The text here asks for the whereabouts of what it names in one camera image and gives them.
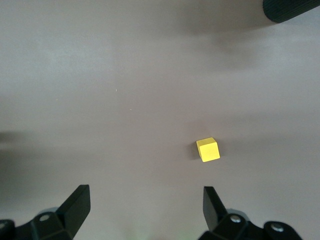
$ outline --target wooden block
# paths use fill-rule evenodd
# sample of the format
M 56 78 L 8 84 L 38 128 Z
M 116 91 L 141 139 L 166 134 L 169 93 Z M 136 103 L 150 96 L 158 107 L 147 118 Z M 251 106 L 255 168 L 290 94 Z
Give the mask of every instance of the wooden block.
M 208 162 L 220 158 L 218 144 L 213 137 L 196 141 L 202 162 Z

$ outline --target yellow cube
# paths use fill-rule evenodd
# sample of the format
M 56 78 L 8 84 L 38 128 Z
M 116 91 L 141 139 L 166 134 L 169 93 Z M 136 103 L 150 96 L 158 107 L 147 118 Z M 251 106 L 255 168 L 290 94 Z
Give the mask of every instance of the yellow cube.
M 202 162 L 208 162 L 220 158 L 218 144 L 213 137 L 196 141 Z

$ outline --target black cylinder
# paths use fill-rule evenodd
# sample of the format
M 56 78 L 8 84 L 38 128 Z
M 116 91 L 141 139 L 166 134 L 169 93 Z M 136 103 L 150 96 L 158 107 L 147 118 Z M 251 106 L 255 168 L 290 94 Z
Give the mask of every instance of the black cylinder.
M 282 23 L 320 6 L 320 0 L 263 0 L 264 14 L 273 22 Z

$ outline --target gray table surface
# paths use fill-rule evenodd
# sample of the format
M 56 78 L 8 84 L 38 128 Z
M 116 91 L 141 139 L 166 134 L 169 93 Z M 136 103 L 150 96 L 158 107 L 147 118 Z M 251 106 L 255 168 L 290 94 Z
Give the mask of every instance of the gray table surface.
M 0 219 L 80 184 L 76 240 L 196 240 L 203 186 L 320 239 L 320 9 L 260 0 L 0 2 Z M 214 137 L 203 163 L 195 141 Z

